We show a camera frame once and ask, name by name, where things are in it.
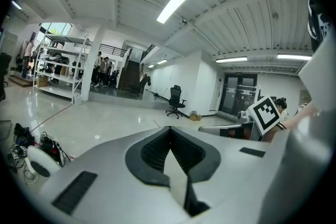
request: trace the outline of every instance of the window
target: window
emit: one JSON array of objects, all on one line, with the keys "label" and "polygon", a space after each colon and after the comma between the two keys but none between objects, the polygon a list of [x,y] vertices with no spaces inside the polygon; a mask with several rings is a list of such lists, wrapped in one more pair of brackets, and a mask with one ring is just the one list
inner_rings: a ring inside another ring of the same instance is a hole
[{"label": "window", "polygon": [[51,23],[49,32],[54,35],[62,35],[66,23]]},{"label": "window", "polygon": [[50,23],[43,23],[42,27],[47,30],[49,28],[49,25]]},{"label": "window", "polygon": [[70,32],[70,30],[71,30],[71,28],[72,28],[71,24],[66,24],[66,26],[65,26],[65,28],[64,28],[64,30],[62,32],[62,35],[68,35],[69,32]]}]

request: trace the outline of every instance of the doorway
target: doorway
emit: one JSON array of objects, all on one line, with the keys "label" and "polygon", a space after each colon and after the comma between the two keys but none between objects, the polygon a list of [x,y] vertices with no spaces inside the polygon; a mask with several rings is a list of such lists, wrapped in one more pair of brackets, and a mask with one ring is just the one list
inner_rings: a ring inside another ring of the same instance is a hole
[{"label": "doorway", "polygon": [[226,74],[219,110],[236,116],[254,103],[257,74]]}]

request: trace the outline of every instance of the man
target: man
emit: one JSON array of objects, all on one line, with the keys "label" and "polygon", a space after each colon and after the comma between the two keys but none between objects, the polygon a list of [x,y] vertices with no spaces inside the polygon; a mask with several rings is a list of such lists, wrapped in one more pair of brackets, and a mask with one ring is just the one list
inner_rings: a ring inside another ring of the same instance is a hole
[{"label": "man", "polygon": [[30,58],[32,56],[32,50],[33,50],[33,40],[31,41],[26,41],[27,44],[25,44],[22,47],[23,50],[23,70],[22,70],[22,77],[25,79],[26,78],[26,73],[27,73],[27,67],[28,63],[30,61]]},{"label": "man", "polygon": [[111,70],[112,70],[112,62],[109,62],[109,66],[107,67],[107,71],[106,71],[106,74],[105,74],[105,85],[109,85],[109,82],[111,80]]},{"label": "man", "polygon": [[107,61],[108,60],[109,60],[109,57],[104,58],[104,60],[100,64],[100,68],[99,68],[99,72],[98,72],[99,80],[104,84],[103,85],[104,88],[107,87],[106,81],[105,81],[105,74],[107,72],[107,67],[108,67]]},{"label": "man", "polygon": [[100,56],[101,56],[101,51],[98,52],[98,55],[96,57],[96,60],[94,61],[94,66],[93,66],[93,71],[92,71],[92,77],[91,77],[91,86],[99,85],[97,83],[97,75],[98,75],[98,70],[100,68]]}]

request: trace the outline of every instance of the white ceiling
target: white ceiling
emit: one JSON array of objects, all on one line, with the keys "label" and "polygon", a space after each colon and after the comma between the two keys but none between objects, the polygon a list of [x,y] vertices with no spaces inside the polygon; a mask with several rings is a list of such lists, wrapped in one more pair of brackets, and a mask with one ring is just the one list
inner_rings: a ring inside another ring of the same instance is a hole
[{"label": "white ceiling", "polygon": [[[29,22],[104,23],[111,30],[186,56],[204,50],[216,58],[244,54],[225,70],[278,70],[295,74],[300,61],[279,61],[279,50],[311,54],[308,0],[187,0],[164,24],[156,21],[169,0],[17,0]],[[187,26],[180,24],[188,20]]]}]

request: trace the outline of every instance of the wooden platform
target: wooden platform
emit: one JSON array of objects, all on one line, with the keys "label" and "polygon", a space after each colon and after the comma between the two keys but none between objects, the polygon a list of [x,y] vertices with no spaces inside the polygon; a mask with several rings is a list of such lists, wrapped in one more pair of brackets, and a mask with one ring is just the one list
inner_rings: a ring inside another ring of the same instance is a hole
[{"label": "wooden platform", "polygon": [[22,77],[19,77],[19,76],[10,76],[9,81],[25,88],[25,87],[32,87],[33,86],[33,81],[32,80],[28,80],[28,79],[24,79]]}]

